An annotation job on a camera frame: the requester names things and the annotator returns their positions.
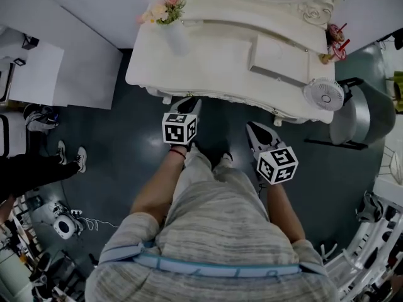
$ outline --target small desk fan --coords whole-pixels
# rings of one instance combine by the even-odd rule
[[[343,88],[326,77],[314,79],[304,87],[305,99],[314,107],[326,111],[341,109],[344,102]]]

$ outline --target striped shirt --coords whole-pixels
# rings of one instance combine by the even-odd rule
[[[256,194],[216,181],[190,186],[169,210],[164,228],[146,213],[124,219],[104,250],[156,240],[147,252],[187,262],[224,265],[321,265],[310,242],[293,244],[268,221]],[[269,278],[200,277],[133,262],[97,267],[86,301],[337,301],[328,277],[299,273]]]

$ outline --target gray floor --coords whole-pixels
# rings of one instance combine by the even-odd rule
[[[112,110],[61,108],[60,126],[48,136],[48,152],[53,154],[57,141],[63,139],[70,159],[75,156],[78,146],[84,145],[88,151],[87,172],[40,190],[46,201],[66,202],[64,188],[72,209],[83,210],[87,218],[115,225],[128,215],[137,192],[168,150],[161,140],[161,119],[169,106],[163,105],[161,98],[148,95],[144,89],[126,84],[130,52],[126,51],[123,58]],[[351,62],[338,65],[338,78],[359,76],[382,84],[382,73],[373,69],[380,67],[377,64],[379,57],[375,47],[372,53],[364,50],[354,54]],[[245,133],[245,124],[250,120],[273,126],[272,115],[262,109],[203,98],[197,140],[213,164],[222,151],[229,149],[235,166],[245,171],[256,184],[251,164],[253,157]],[[320,241],[337,240],[343,248],[358,228],[355,209],[378,172],[383,144],[378,142],[357,151],[304,143],[306,137],[326,134],[327,129],[328,126],[322,123],[284,123],[276,128],[287,145],[293,147],[300,162],[294,179],[285,183],[285,188],[308,239],[316,247]],[[51,251],[68,251],[88,275],[91,271],[88,254],[98,258],[115,229],[100,224],[97,232],[85,230],[79,238],[65,241],[49,226],[51,216],[47,205],[33,213],[41,243]]]

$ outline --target sneaker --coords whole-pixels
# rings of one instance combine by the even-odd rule
[[[77,162],[78,165],[80,166],[78,172],[84,173],[87,170],[86,168],[87,151],[85,148],[83,147],[78,148],[76,159],[74,161]]]
[[[199,149],[199,147],[197,146],[196,141],[191,141],[190,142],[190,149],[192,149],[192,148],[196,148],[197,150]]]
[[[60,157],[59,164],[65,165],[67,163],[67,159],[65,158],[65,145],[62,140],[57,144],[57,155]]]
[[[232,158],[232,154],[230,152],[226,152],[222,155],[223,159],[227,159],[230,160],[231,162],[234,161],[234,159]]]

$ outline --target wrist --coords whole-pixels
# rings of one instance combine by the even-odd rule
[[[280,184],[270,184],[266,183],[266,193],[268,196],[278,194],[278,190],[281,188]]]
[[[188,149],[184,145],[173,145],[171,149],[180,152],[184,156],[188,153]]]
[[[169,149],[168,157],[171,158],[169,161],[174,164],[184,164],[186,159],[187,150],[184,147],[172,147]]]

